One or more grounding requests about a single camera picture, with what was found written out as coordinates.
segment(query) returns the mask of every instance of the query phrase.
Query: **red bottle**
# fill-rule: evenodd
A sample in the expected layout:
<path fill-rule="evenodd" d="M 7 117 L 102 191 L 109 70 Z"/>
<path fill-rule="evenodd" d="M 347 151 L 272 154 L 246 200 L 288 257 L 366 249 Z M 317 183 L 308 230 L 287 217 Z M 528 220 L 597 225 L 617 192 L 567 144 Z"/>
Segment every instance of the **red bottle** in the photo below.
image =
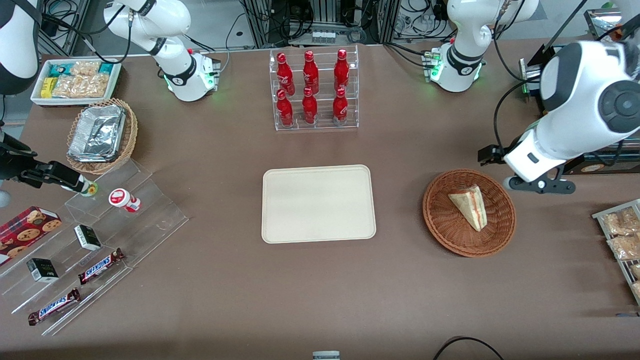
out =
<path fill-rule="evenodd" d="M 278 115 L 280 116 L 282 126 L 292 127 L 293 108 L 291 107 L 291 102 L 289 102 L 289 100 L 287 99 L 287 94 L 282 89 L 278 89 L 276 95 L 278 96 L 276 107 L 278 108 Z"/>
<path fill-rule="evenodd" d="M 314 52 L 309 50 L 305 51 L 305 67 L 302 69 L 302 74 L 305 77 L 305 86 L 311 88 L 314 95 L 320 91 L 320 79 L 318 75 L 318 65 L 314 61 Z"/>
<path fill-rule="evenodd" d="M 345 49 L 338 50 L 338 61 L 333 68 L 333 87 L 335 91 L 349 84 L 349 63 L 347 62 L 347 51 Z"/>
<path fill-rule="evenodd" d="M 287 63 L 287 57 L 283 53 L 278 53 L 276 56 L 278 59 L 278 82 L 280 88 L 283 88 L 288 96 L 293 96 L 296 93 L 296 86 L 293 85 L 293 71 Z"/>
<path fill-rule="evenodd" d="M 336 90 L 336 97 L 333 100 L 333 123 L 342 126 L 347 122 L 347 107 L 349 102 L 344 97 L 344 88 Z"/>
<path fill-rule="evenodd" d="M 305 88 L 305 98 L 302 99 L 302 108 L 305 111 L 305 122 L 314 125 L 318 119 L 318 103 L 314 92 L 309 86 Z"/>

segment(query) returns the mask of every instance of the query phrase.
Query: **basket rim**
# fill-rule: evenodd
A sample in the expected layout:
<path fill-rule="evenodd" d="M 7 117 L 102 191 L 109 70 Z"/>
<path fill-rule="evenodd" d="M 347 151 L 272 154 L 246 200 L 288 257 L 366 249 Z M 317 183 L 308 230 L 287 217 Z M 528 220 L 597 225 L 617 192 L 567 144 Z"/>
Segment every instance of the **basket rim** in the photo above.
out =
<path fill-rule="evenodd" d="M 507 200 L 507 207 L 509 208 L 509 212 L 512 214 L 511 218 L 509 219 L 511 223 L 509 224 L 509 231 L 508 231 L 507 236 L 506 236 L 507 240 L 502 242 L 499 246 L 495 247 L 494 249 L 490 249 L 490 250 L 483 251 L 483 252 L 470 252 L 470 251 L 467 251 L 464 248 L 458 247 L 454 243 L 452 243 L 451 241 L 447 240 L 447 238 L 437 229 L 436 225 L 433 223 L 433 219 L 432 219 L 432 217 L 431 217 L 431 215 L 429 213 L 429 209 L 427 207 L 427 205 L 430 203 L 430 200 L 432 199 L 432 196 L 435 196 L 435 194 L 433 192 L 433 188 L 443 178 L 446 178 L 446 177 L 449 177 L 449 176 L 455 175 L 455 174 L 472 174 L 473 176 L 482 177 L 484 180 L 487 180 L 491 185 L 495 186 L 498 189 L 499 193 L 501 195 L 503 195 L 504 198 Z M 427 227 L 429 228 L 429 231 L 431 231 L 431 234 L 433 235 L 433 237 L 436 239 L 436 241 L 438 243 L 440 243 L 442 246 L 444 246 L 445 248 L 449 249 L 450 251 L 452 251 L 452 252 L 454 252 L 454 253 L 456 253 L 458 255 L 466 256 L 468 258 L 482 258 L 482 257 L 486 257 L 486 256 L 491 256 L 491 255 L 494 255 L 494 254 L 500 252 L 513 239 L 513 235 L 515 234 L 515 229 L 516 229 L 516 225 L 517 225 L 516 211 L 515 211 L 515 207 L 513 205 L 513 201 L 511 200 L 511 197 L 509 196 L 509 193 L 502 187 L 502 185 L 500 183 L 498 183 L 492 177 L 490 177 L 490 176 L 488 176 L 488 175 L 486 175 L 486 174 L 484 174 L 484 173 L 482 173 L 480 171 L 469 169 L 469 168 L 459 168 L 459 169 L 454 169 L 454 170 L 443 172 L 441 174 L 438 174 L 438 176 L 436 176 L 431 181 L 431 183 L 427 187 L 427 190 L 424 192 L 424 195 L 422 196 L 422 216 L 424 217 L 424 221 L 427 224 Z"/>

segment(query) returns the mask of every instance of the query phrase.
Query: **tabletop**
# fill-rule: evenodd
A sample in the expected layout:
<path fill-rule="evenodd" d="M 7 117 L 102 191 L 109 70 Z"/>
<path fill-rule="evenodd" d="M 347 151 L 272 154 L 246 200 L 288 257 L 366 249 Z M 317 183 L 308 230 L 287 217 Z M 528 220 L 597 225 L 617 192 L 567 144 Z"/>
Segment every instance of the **tabletop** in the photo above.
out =
<path fill-rule="evenodd" d="M 505 40 L 501 50 L 515 68 L 541 43 Z M 637 175 L 574 177 L 569 196 L 510 192 L 518 217 L 511 243 L 489 258 L 457 256 L 430 235 L 422 194 L 454 168 L 498 181 L 513 175 L 506 165 L 481 169 L 476 154 L 495 143 L 493 111 L 515 80 L 493 48 L 460 94 L 425 83 L 419 67 L 383 46 L 358 50 L 360 128 L 338 133 L 275 131 L 268 51 L 232 53 L 220 89 L 189 103 L 167 90 L 151 57 L 126 59 L 115 96 L 138 118 L 132 157 L 191 220 L 53 337 L 0 300 L 0 357 L 293 360 L 340 350 L 345 360 L 425 359 L 467 335 L 507 359 L 637 359 L 640 319 L 613 316 L 637 308 L 590 217 L 639 198 Z M 78 111 L 33 106 L 21 140 L 41 161 L 66 162 Z M 508 97 L 504 141 L 537 118 L 534 102 Z M 350 164 L 371 170 L 373 238 L 262 241 L 267 170 Z M 71 196 L 54 185 L 5 181 L 2 189 L 13 195 L 2 222 Z M 441 359 L 490 356 L 457 343 Z"/>

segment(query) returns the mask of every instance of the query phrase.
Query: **acrylic bottle rack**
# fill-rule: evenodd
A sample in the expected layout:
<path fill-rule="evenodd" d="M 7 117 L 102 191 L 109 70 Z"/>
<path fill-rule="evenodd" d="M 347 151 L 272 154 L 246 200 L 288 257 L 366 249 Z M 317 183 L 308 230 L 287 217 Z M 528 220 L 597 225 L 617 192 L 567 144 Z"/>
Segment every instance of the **acrylic bottle rack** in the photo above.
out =
<path fill-rule="evenodd" d="M 0 291 L 12 314 L 23 318 L 26 327 L 30 313 L 73 288 L 79 290 L 80 303 L 69 305 L 32 327 L 42 335 L 55 335 L 188 220 L 151 180 L 151 173 L 133 160 L 111 169 L 96 182 L 99 190 L 93 197 L 75 195 L 56 211 L 63 224 L 55 232 L 0 267 Z M 108 196 L 116 188 L 125 188 L 139 198 L 141 209 L 128 213 L 111 206 Z M 93 228 L 102 243 L 100 250 L 89 251 L 80 246 L 74 232 L 78 224 Z M 117 248 L 126 258 L 80 285 L 78 274 Z M 31 258 L 50 259 L 60 278 L 50 284 L 34 281 L 26 265 Z"/>
<path fill-rule="evenodd" d="M 347 108 L 347 119 L 343 126 L 336 126 L 333 123 L 333 100 L 335 99 L 335 89 L 333 87 L 333 68 L 337 61 L 337 55 L 339 49 L 345 49 L 347 51 L 347 62 L 349 63 L 349 84 L 346 87 L 345 97 L 349 102 Z M 360 124 L 358 98 L 360 92 L 359 86 L 359 63 L 358 63 L 358 47 L 357 46 L 343 46 L 343 47 L 314 47 L 314 59 L 318 65 L 320 91 L 315 95 L 318 103 L 318 119 L 314 125 L 309 125 L 304 120 L 304 112 L 302 109 L 303 89 L 305 88 L 305 81 L 302 74 L 302 69 L 305 66 L 305 49 L 298 49 L 295 47 L 288 47 L 285 49 L 274 49 L 269 54 L 269 78 L 271 80 L 271 101 L 273 103 L 273 118 L 277 131 L 300 131 L 300 130 L 340 130 L 340 129 L 357 129 Z M 276 103 L 278 101 L 276 97 L 276 91 L 280 88 L 278 82 L 278 62 L 276 61 L 276 55 L 278 53 L 284 53 L 287 56 L 287 63 L 293 71 L 293 83 L 296 87 L 296 92 L 293 96 L 289 97 L 291 105 L 293 107 L 293 126 L 284 127 L 278 116 L 278 108 Z"/>

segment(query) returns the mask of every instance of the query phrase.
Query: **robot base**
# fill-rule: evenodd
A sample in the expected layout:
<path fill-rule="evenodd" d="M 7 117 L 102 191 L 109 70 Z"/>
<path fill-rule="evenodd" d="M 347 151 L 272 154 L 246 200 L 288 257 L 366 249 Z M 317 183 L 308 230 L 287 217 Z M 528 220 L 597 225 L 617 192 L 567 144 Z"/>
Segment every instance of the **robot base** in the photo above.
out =
<path fill-rule="evenodd" d="M 210 91 L 216 91 L 220 80 L 220 62 L 214 63 L 211 58 L 202 54 L 192 54 L 191 56 L 196 60 L 196 70 L 185 85 L 172 86 L 166 76 L 164 78 L 167 80 L 169 90 L 182 101 L 196 101 Z"/>
<path fill-rule="evenodd" d="M 478 65 L 475 72 L 469 68 L 471 71 L 469 74 L 464 76 L 458 74 L 458 70 L 447 59 L 447 51 L 450 47 L 451 44 L 434 47 L 430 54 L 422 57 L 422 63 L 425 66 L 433 67 L 424 69 L 424 77 L 428 83 L 434 82 L 449 92 L 463 92 L 479 77 L 482 64 Z"/>

